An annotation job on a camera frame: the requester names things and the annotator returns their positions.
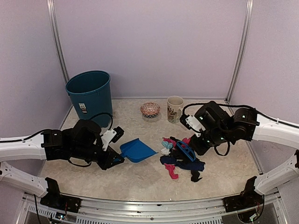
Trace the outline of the blue plastic dustpan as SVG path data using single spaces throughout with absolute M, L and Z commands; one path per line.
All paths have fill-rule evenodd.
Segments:
M 143 143 L 139 138 L 122 144 L 120 150 L 121 156 L 133 163 L 139 163 L 157 154 L 156 151 Z

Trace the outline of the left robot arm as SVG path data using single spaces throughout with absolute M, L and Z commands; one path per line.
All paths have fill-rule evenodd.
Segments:
M 106 170 L 124 162 L 110 143 L 116 143 L 124 134 L 121 127 L 102 128 L 92 119 L 80 119 L 73 128 L 65 130 L 44 129 L 30 136 L 0 140 L 0 180 L 39 198 L 47 198 L 59 208 L 65 204 L 56 180 L 41 178 L 9 165 L 9 161 L 64 160 L 72 158 L 85 162 L 83 167 L 96 163 Z

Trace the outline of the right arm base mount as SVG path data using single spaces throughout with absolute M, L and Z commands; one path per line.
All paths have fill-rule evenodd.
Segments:
M 243 210 L 264 203 L 264 196 L 255 192 L 254 183 L 256 179 L 257 176 L 248 179 L 240 194 L 223 198 L 226 212 Z

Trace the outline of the blue hand brush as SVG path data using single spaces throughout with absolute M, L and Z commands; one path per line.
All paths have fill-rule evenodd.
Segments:
M 188 144 L 177 141 L 176 148 L 178 148 L 191 162 L 194 162 L 196 159 L 195 153 L 191 147 L 189 147 Z

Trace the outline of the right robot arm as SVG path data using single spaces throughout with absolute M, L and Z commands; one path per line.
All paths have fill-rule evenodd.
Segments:
M 229 146 L 238 140 L 266 141 L 299 148 L 299 125 L 273 118 L 248 105 L 234 105 L 236 111 L 229 115 L 223 104 L 214 101 L 198 103 L 200 108 L 194 115 L 182 111 L 180 122 L 193 130 L 189 145 L 198 155 L 204 155 L 210 148 L 216 149 L 222 143 Z M 269 172 L 247 180 L 239 203 L 249 207 L 257 200 L 257 194 L 289 182 L 299 176 L 299 153 L 296 151 L 287 161 Z

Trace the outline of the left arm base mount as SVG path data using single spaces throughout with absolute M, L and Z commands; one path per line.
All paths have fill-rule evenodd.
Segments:
M 49 177 L 46 177 L 45 180 L 48 185 L 47 191 L 46 195 L 41 197 L 40 204 L 66 212 L 78 213 L 82 200 L 78 197 L 61 194 L 56 180 Z

